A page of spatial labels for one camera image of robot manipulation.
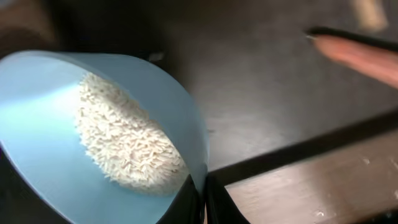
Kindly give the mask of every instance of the pile of rice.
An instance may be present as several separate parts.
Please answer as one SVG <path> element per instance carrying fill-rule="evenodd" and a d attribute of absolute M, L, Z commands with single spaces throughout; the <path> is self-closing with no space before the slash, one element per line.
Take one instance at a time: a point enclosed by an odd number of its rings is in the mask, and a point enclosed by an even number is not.
<path fill-rule="evenodd" d="M 169 195 L 188 169 L 180 154 L 138 102 L 92 73 L 79 86 L 76 128 L 86 154 L 105 177 L 144 194 Z"/>

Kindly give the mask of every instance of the uncooked rice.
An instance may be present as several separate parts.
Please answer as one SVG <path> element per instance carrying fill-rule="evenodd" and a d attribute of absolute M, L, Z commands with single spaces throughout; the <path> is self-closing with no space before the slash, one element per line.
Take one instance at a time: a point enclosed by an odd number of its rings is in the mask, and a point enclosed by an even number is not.
<path fill-rule="evenodd" d="M 79 85 L 77 131 L 105 177 L 136 192 L 169 195 L 185 181 L 180 154 L 138 102 L 92 73 Z"/>

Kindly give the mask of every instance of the light blue plastic bowl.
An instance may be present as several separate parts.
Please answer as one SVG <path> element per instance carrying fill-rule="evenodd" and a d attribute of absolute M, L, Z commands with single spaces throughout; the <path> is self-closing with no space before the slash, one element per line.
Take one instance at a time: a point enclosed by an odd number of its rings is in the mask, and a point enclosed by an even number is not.
<path fill-rule="evenodd" d="M 141 59 L 113 54 L 28 51 L 0 61 L 0 142 L 22 178 L 72 223 L 156 223 L 175 195 L 151 197 L 104 178 L 73 125 L 79 81 L 112 80 L 158 121 L 199 192 L 209 155 L 207 130 L 190 95 Z"/>

